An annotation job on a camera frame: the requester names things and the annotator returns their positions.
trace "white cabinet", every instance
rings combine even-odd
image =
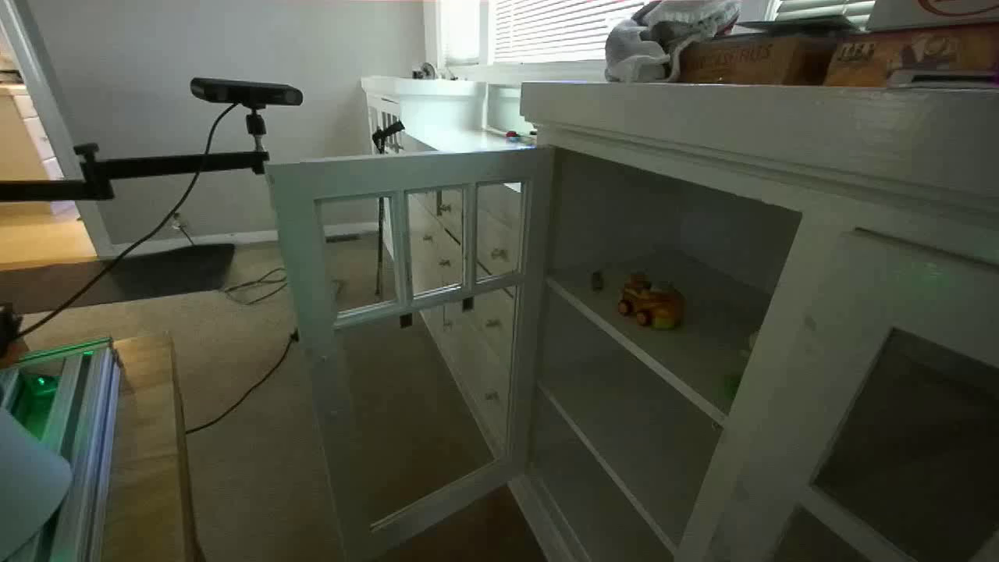
[[[317,388],[336,325],[424,312],[492,440],[488,470],[340,528],[354,554],[508,483],[549,559],[995,557],[999,162],[976,150],[995,144],[991,108],[526,89],[544,150],[276,165]],[[393,302],[336,311],[311,265],[310,211],[327,198],[410,201],[393,240],[413,290],[406,269]],[[685,295],[673,333],[620,316],[635,273]],[[348,487],[343,418],[317,396]]]

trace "floor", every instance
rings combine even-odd
[[[345,302],[370,299],[370,240],[332,243],[332,252],[345,265],[333,290]],[[239,248],[231,286],[268,269],[282,269],[276,248]],[[32,334],[29,346],[151,333],[176,342],[189,428],[221,414],[276,362],[292,316],[288,290],[259,306],[236,306],[217,290],[184,295],[73,311]],[[488,446],[424,328],[395,328],[395,322],[355,328],[343,334],[343,350],[359,396],[363,473],[375,517],[488,463]],[[209,562],[332,559],[332,500],[298,353],[290,353],[288,366],[231,418],[194,436],[188,455],[195,531]],[[501,492],[388,559],[533,562],[544,557]]]
[[[0,208],[0,273],[93,261],[84,222],[57,220],[47,203]]]

